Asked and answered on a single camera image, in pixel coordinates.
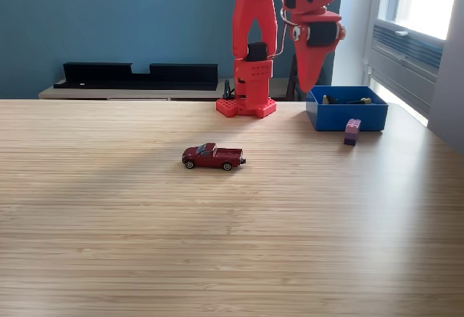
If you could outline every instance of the cable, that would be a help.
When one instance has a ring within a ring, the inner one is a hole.
[[[278,53],[275,53],[275,54],[269,56],[268,58],[275,58],[277,56],[280,56],[283,53],[283,47],[284,47],[284,44],[285,44],[285,35],[287,33],[287,23],[286,23],[287,19],[286,19],[286,11],[283,10],[283,5],[285,3],[284,3],[284,0],[281,0],[281,1],[282,1],[281,17],[282,17],[282,20],[283,20],[283,33],[282,33],[282,37],[281,37],[281,50]]]

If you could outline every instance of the pink block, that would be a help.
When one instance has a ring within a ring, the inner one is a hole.
[[[360,132],[361,120],[351,119],[348,121],[346,133],[358,134]]]

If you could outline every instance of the white wall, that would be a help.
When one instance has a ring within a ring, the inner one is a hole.
[[[428,127],[464,154],[464,0],[455,0]]]
[[[372,0],[341,0],[341,21],[347,37],[335,52],[332,86],[361,86],[364,76],[364,55]]]

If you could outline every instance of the blue box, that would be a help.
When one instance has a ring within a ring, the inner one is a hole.
[[[324,95],[339,103],[372,99],[372,104],[323,104]],[[361,131],[383,131],[389,105],[367,86],[315,86],[307,95],[306,111],[316,131],[345,131],[350,119],[361,120]]]

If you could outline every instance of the tabletop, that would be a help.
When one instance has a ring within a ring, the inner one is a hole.
[[[0,101],[0,316],[462,316],[462,157],[304,108]],[[246,165],[187,170],[206,142]]]

